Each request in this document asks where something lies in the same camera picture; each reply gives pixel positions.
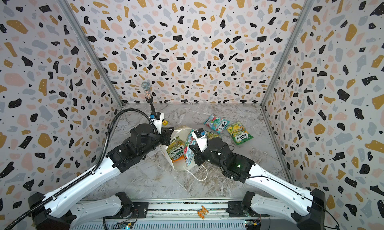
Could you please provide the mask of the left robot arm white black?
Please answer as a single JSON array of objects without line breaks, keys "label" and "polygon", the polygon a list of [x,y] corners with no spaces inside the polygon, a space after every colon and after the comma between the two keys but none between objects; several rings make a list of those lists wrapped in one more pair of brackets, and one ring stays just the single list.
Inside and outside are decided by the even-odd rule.
[{"label": "left robot arm white black", "polygon": [[91,203],[79,201],[108,180],[139,163],[158,146],[171,143],[173,127],[165,127],[159,134],[153,133],[149,124],[140,124],[131,135],[103,158],[96,170],[90,170],[66,185],[45,195],[36,193],[28,202],[37,230],[70,230],[102,217],[128,217],[136,213],[127,194],[115,195]]}]

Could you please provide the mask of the right circuit board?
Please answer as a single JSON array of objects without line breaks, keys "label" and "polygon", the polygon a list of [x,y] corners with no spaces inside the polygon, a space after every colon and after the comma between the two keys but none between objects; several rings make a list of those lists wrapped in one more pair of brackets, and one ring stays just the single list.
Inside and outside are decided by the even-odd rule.
[{"label": "right circuit board", "polygon": [[245,221],[246,230],[260,230],[261,220]]}]

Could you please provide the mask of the orange plastic clip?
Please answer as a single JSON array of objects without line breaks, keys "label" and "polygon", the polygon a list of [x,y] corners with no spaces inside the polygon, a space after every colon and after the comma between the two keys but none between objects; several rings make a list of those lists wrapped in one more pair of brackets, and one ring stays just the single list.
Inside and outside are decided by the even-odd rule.
[{"label": "orange plastic clip", "polygon": [[201,219],[205,219],[205,216],[207,214],[209,214],[209,211],[208,209],[206,209],[204,206],[201,206],[201,209],[197,211],[197,214],[198,216],[201,218]]}]

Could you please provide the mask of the orange Fox's candy bag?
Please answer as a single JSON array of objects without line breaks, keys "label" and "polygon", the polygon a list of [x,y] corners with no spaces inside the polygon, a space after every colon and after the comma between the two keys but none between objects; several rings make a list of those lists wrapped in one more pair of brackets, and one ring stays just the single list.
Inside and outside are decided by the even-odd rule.
[{"label": "orange Fox's candy bag", "polygon": [[180,137],[172,140],[171,144],[167,147],[166,151],[172,162],[178,161],[184,157],[185,143]]}]

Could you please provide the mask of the left circuit board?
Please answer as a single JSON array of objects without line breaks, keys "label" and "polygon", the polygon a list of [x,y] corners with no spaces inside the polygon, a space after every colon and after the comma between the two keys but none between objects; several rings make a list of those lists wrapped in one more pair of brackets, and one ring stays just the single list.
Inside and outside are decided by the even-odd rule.
[{"label": "left circuit board", "polygon": [[124,221],[118,222],[113,225],[113,230],[132,230],[134,227],[134,222]]}]

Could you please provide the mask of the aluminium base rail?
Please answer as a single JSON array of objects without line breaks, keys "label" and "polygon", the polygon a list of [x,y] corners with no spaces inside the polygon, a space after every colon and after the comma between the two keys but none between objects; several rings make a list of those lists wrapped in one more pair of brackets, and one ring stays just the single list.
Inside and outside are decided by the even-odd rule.
[{"label": "aluminium base rail", "polygon": [[[134,222],[133,230],[245,230],[245,221],[261,220],[261,230],[297,230],[296,224],[266,214],[252,214],[242,208],[243,200],[147,200],[134,201],[135,214],[128,217],[102,217],[71,230],[112,230],[118,222]],[[209,214],[201,219],[204,206]]]}]

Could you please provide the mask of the white paper bag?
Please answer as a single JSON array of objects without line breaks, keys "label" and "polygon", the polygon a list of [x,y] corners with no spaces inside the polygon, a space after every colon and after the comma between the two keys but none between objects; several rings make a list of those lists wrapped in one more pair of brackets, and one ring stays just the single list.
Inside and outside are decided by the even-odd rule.
[{"label": "white paper bag", "polygon": [[174,130],[171,135],[171,144],[169,146],[161,145],[160,150],[173,170],[189,173],[196,180],[202,182],[208,177],[208,170],[202,166],[206,175],[203,179],[197,178],[191,170],[197,166],[194,162],[194,153],[187,149],[188,144],[193,143],[192,128],[182,126]]}]

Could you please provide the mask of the yellow green Fox's candy bag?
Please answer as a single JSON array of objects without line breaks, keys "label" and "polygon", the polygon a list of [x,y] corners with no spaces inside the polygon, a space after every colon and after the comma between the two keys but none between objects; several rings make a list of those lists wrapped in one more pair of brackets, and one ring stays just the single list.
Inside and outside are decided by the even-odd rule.
[{"label": "yellow green Fox's candy bag", "polygon": [[253,139],[253,136],[246,130],[241,122],[229,125],[226,130],[231,135],[236,145],[244,144],[245,142]]}]

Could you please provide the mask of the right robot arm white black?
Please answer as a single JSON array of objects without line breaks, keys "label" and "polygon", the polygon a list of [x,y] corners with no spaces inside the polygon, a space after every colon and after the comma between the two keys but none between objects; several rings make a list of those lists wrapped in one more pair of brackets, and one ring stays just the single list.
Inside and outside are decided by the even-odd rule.
[{"label": "right robot arm white black", "polygon": [[253,160],[234,153],[221,138],[209,141],[200,138],[190,146],[195,163],[209,162],[220,168],[222,174],[243,184],[258,188],[269,198],[248,192],[243,198],[242,208],[252,214],[266,214],[296,224],[300,230],[325,229],[325,193],[297,187],[274,176]]}]

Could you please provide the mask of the microphone on black stand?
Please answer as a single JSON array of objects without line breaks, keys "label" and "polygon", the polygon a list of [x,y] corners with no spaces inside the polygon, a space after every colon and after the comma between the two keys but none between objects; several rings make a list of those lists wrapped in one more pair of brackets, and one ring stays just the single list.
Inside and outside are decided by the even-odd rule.
[{"label": "microphone on black stand", "polygon": [[150,104],[150,107],[151,107],[151,111],[152,112],[155,112],[155,107],[153,105],[153,95],[152,95],[152,89],[151,89],[151,84],[150,82],[148,81],[144,81],[142,84],[141,84],[141,87],[144,91],[144,94],[145,94],[145,100],[147,103]]}]

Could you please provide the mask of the left aluminium corner post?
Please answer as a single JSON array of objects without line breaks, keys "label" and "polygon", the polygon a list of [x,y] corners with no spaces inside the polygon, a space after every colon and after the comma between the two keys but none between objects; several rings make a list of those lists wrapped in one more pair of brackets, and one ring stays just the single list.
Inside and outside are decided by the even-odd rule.
[{"label": "left aluminium corner post", "polygon": [[93,50],[90,42],[88,41],[88,38],[86,34],[83,32],[80,23],[78,22],[76,16],[74,15],[70,5],[66,0],[55,0],[59,7],[62,9],[63,13],[65,14],[67,20],[69,21],[70,25],[73,28],[73,31],[78,36],[78,39],[82,46],[84,47],[86,53],[90,57],[91,62],[96,66],[96,69],[100,73],[101,77],[103,78],[105,85],[109,89],[111,96],[114,98],[115,102],[118,104],[119,108],[123,108],[123,102],[119,97],[119,94],[117,93],[116,89],[114,88],[108,74],[105,72],[104,67],[99,60],[98,56],[96,55],[95,51]]}]

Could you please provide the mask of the red green Fox's candy bag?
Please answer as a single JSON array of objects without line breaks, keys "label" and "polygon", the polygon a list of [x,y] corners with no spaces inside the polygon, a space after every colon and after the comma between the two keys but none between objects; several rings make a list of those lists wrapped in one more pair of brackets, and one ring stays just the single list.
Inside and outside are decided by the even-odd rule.
[{"label": "red green Fox's candy bag", "polygon": [[221,134],[229,125],[229,123],[229,120],[226,120],[218,115],[213,114],[205,121],[204,124],[215,132]]}]

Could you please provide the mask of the right aluminium corner post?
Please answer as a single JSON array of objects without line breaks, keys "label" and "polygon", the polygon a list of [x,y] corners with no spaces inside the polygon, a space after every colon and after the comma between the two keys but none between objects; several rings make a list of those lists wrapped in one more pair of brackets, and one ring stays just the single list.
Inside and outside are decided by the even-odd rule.
[{"label": "right aluminium corner post", "polygon": [[273,74],[271,81],[270,81],[270,84],[267,88],[267,91],[266,91],[266,93],[262,99],[262,102],[261,102],[262,110],[264,110],[265,106],[267,105],[268,98],[274,89],[274,85],[277,82],[278,77],[280,76],[281,72],[283,71],[283,67],[284,67],[284,65],[285,65],[285,63],[286,63],[286,61],[287,61],[287,59],[291,53],[291,50],[293,49],[293,47],[296,43],[296,39],[300,34],[300,31],[303,27],[303,24],[304,24],[304,22],[307,18],[307,15],[310,11],[310,7],[313,5],[314,1],[315,0],[305,0],[305,2],[304,2],[303,9],[298,16],[298,21],[294,26],[292,34],[291,34],[290,38],[288,39],[286,47],[284,48],[282,57],[280,58],[280,61],[277,65],[277,69],[276,69],[275,73]]}]

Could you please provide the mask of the circuit board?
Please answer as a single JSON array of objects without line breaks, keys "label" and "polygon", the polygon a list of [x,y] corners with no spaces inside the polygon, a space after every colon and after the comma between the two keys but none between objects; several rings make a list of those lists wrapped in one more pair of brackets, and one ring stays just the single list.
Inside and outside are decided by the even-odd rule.
[{"label": "circuit board", "polygon": [[245,221],[246,230],[260,230],[261,220]]},{"label": "circuit board", "polygon": [[118,222],[113,225],[113,230],[132,230],[134,227],[134,222],[124,221]]}]

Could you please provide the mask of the aluminium corner post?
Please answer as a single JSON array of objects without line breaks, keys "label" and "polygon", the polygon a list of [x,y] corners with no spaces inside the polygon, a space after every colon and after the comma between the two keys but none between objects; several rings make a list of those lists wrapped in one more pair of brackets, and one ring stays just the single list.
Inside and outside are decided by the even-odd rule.
[{"label": "aluminium corner post", "polygon": [[116,89],[114,88],[108,74],[105,72],[104,67],[99,60],[98,56],[96,55],[95,51],[93,50],[90,42],[88,41],[88,38],[86,34],[83,32],[80,23],[78,22],[76,16],[74,15],[70,5],[66,0],[55,0],[59,7],[62,9],[63,13],[65,14],[67,20],[69,21],[70,25],[73,28],[73,31],[78,36],[78,39],[82,46],[84,47],[86,53],[90,57],[91,62],[96,66],[96,69],[100,73],[101,77],[103,78],[105,85],[109,89],[111,96],[114,98],[115,102],[118,104],[119,108],[123,108],[123,102],[119,97],[119,94],[117,93]]},{"label": "aluminium corner post", "polygon": [[285,65],[285,63],[286,63],[286,61],[287,61],[287,59],[291,53],[291,50],[293,49],[293,47],[296,43],[296,39],[300,34],[300,31],[303,27],[303,24],[304,24],[304,22],[307,18],[307,15],[310,11],[310,7],[313,5],[314,1],[315,0],[305,0],[305,2],[304,2],[303,9],[298,16],[298,21],[294,26],[292,34],[291,34],[290,38],[288,39],[286,47],[284,48],[282,57],[280,58],[280,61],[277,65],[277,69],[276,69],[275,73],[273,74],[271,81],[270,81],[270,84],[267,88],[267,91],[266,91],[266,93],[262,99],[262,102],[261,102],[262,110],[264,110],[265,106],[267,105],[268,98],[274,89],[274,85],[277,82],[278,77],[280,76],[281,72],[283,71],[283,67],[284,67],[284,65]]}]

